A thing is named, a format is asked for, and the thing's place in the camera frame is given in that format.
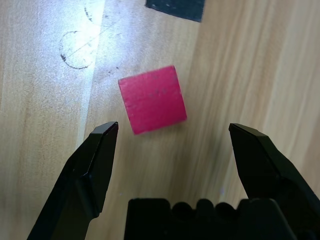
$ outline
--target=red wooden cube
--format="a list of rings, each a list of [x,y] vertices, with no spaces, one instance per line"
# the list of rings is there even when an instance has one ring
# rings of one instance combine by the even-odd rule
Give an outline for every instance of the red wooden cube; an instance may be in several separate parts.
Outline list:
[[[134,134],[142,134],[187,119],[174,66],[118,81]]]

